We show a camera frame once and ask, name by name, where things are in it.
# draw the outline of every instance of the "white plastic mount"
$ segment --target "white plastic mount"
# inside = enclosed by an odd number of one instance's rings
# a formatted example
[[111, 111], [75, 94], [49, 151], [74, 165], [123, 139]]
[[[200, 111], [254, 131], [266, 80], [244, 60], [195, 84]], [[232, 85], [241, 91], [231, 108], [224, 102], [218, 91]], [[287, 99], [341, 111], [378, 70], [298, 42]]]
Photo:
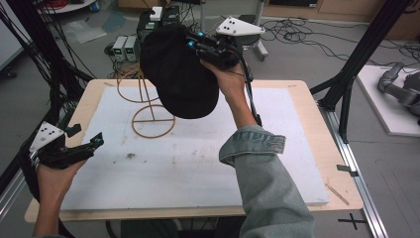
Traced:
[[241, 21], [239, 19], [228, 17], [226, 20], [216, 29], [218, 34], [228, 36], [247, 36], [263, 34], [265, 32], [264, 27], [258, 27], [253, 24]]
[[64, 132], [57, 127], [53, 126], [48, 122], [43, 122], [40, 129], [38, 130], [37, 136], [34, 139], [31, 147], [29, 148], [30, 152], [39, 150], [40, 148], [47, 145], [49, 142], [55, 140], [59, 136], [64, 134]]

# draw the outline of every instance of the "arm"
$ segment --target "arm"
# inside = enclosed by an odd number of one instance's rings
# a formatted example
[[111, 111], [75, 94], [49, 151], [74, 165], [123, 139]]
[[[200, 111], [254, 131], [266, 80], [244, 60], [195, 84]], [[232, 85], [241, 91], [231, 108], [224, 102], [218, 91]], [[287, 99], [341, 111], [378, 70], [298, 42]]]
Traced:
[[223, 145], [219, 158], [237, 173], [247, 219], [241, 237], [313, 237], [314, 218], [277, 156], [285, 138], [258, 126], [246, 102], [244, 79], [203, 62], [218, 78], [238, 131]]
[[39, 164], [37, 168], [40, 187], [40, 210], [33, 236], [53, 236], [58, 234], [58, 215], [65, 194], [77, 171], [85, 161], [69, 166], [65, 170], [51, 169]]

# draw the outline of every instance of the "hat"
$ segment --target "hat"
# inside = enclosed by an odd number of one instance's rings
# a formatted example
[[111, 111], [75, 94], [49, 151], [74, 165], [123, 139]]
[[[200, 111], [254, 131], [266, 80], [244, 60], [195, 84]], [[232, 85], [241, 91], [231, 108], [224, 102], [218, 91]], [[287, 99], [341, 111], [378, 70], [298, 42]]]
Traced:
[[141, 45], [140, 65], [168, 112], [184, 119], [210, 114], [219, 99], [216, 76], [187, 46], [185, 26], [170, 24], [151, 32]]

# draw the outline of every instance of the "person's left hand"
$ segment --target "person's left hand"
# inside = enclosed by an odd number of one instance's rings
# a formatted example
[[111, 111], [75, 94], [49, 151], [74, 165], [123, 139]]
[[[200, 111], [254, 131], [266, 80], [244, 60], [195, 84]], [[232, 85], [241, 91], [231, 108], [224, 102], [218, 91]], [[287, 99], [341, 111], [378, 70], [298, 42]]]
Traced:
[[81, 161], [64, 170], [52, 169], [39, 164], [37, 168], [38, 183], [40, 186], [41, 202], [62, 201], [70, 189], [77, 171], [86, 163]]

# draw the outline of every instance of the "black fabric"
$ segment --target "black fabric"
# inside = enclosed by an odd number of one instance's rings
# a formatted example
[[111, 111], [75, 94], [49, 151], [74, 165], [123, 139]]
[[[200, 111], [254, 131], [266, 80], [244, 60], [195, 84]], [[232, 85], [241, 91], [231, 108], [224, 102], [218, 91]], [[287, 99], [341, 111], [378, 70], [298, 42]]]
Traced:
[[186, 27], [171, 24], [150, 33], [141, 45], [141, 68], [157, 88], [162, 105], [176, 117], [196, 119], [216, 107], [216, 76], [187, 47]]

